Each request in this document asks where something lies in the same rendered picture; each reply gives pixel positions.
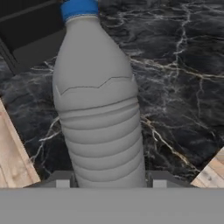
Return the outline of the dark grey cabinet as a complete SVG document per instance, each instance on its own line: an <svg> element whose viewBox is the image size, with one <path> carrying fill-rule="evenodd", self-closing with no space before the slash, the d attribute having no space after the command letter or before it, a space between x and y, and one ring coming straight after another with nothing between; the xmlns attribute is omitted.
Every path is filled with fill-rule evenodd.
<svg viewBox="0 0 224 224"><path fill-rule="evenodd" d="M0 0L0 54L14 74L55 57L66 34L65 0Z"/></svg>

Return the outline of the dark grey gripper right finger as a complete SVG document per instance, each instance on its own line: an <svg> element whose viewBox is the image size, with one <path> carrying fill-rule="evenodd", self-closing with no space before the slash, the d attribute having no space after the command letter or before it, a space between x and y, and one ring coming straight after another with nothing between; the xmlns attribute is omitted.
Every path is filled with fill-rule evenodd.
<svg viewBox="0 0 224 224"><path fill-rule="evenodd" d="M147 171L146 178L151 188L193 188L193 185L176 179L168 171Z"/></svg>

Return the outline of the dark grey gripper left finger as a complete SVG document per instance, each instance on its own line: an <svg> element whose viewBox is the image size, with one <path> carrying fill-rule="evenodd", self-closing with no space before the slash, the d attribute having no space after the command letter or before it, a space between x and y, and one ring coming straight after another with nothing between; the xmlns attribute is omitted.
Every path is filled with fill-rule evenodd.
<svg viewBox="0 0 224 224"><path fill-rule="evenodd" d="M73 171L55 171L48 179L29 185L29 188L75 188L77 186L78 184Z"/></svg>

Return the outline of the grey water bottle blue cap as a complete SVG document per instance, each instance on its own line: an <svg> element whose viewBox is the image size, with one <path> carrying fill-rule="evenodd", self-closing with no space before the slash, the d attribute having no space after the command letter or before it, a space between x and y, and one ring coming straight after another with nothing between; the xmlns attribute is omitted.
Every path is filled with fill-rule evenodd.
<svg viewBox="0 0 224 224"><path fill-rule="evenodd" d="M54 105L82 188L144 187L137 82L104 31L97 0L64 0L66 36L52 77Z"/></svg>

